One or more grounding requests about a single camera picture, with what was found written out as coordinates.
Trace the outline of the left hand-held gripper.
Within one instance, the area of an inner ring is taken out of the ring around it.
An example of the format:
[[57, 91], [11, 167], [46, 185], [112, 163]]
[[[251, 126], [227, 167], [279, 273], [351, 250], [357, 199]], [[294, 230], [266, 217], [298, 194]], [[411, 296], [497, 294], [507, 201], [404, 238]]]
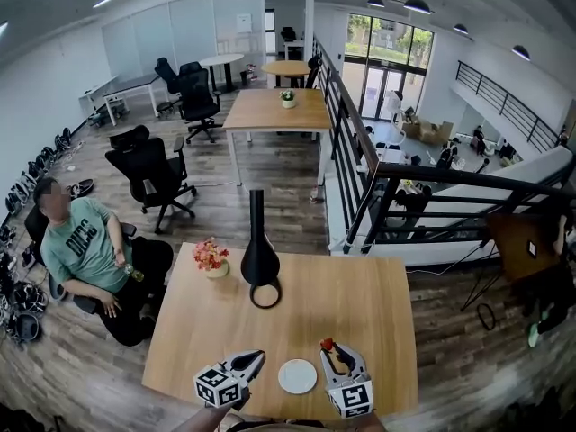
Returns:
[[[248, 401], [247, 383], [258, 376], [265, 362], [264, 350], [251, 349], [229, 355], [223, 364], [206, 366], [193, 378], [196, 396], [210, 407], [241, 410]], [[230, 370], [236, 370], [236, 377]]]

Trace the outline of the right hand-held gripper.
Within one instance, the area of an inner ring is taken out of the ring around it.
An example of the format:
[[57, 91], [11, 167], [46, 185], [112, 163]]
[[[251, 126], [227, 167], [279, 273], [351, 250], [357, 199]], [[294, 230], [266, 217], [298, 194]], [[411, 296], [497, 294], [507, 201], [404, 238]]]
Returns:
[[[364, 358], [351, 347], [339, 343], [335, 344], [335, 351], [337, 360], [346, 366], [346, 375], [356, 377], [327, 387], [331, 405], [342, 419], [371, 413], [374, 409], [373, 382], [370, 376], [364, 373]], [[327, 383], [336, 383], [338, 372], [332, 362], [331, 353], [322, 348], [319, 356]]]

